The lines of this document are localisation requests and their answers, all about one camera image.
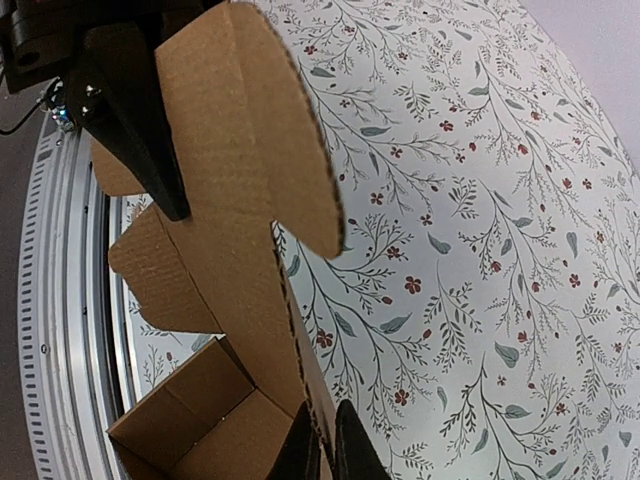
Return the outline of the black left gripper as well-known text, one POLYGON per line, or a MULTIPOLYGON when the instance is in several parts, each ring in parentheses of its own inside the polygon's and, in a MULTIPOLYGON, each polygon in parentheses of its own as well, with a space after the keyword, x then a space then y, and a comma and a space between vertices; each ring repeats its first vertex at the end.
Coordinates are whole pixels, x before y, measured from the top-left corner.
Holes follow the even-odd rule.
POLYGON ((1 60, 7 90, 16 94, 65 75, 81 42, 65 77, 69 113, 133 174, 169 220, 184 220, 191 209, 154 53, 137 24, 157 46, 217 4, 3 1, 1 60))

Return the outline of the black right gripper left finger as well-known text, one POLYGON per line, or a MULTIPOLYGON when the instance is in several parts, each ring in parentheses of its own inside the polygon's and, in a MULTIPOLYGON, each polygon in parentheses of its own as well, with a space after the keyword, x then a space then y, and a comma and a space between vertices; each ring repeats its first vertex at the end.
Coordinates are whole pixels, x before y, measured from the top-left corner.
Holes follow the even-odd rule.
POLYGON ((321 450, 303 402, 272 467, 272 480, 319 480, 321 450))

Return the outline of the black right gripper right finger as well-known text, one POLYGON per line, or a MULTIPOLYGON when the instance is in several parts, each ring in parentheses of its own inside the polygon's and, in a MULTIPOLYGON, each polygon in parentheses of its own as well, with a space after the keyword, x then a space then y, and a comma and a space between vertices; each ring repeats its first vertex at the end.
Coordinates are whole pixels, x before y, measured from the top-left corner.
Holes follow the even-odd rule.
POLYGON ((336 411, 335 466, 338 480, 390 480, 353 404, 342 400, 336 411))

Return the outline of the brown cardboard box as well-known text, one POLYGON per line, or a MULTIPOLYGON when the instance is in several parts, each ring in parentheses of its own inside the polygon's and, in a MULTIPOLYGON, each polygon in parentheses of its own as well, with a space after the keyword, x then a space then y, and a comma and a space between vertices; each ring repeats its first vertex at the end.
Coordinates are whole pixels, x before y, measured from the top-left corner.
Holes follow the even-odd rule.
POLYGON ((211 340, 109 436, 133 479, 262 479, 302 405, 333 450, 334 403, 272 227, 337 257, 337 184, 293 59, 258 7, 208 10, 156 63, 191 214, 148 206, 109 264, 150 325, 211 340))

